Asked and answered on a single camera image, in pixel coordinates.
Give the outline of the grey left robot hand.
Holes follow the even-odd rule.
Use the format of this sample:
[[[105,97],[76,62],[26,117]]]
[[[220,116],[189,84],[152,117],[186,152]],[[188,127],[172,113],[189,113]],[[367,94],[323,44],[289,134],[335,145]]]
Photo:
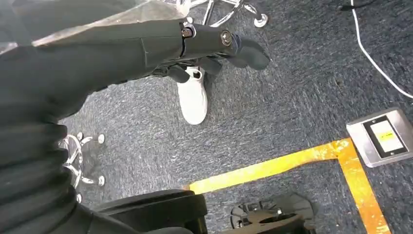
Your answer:
[[[159,0],[3,0],[0,3],[0,125],[57,124],[86,98],[129,80],[170,77],[184,119],[207,115],[204,73],[220,59],[265,69],[256,42],[187,22]]]

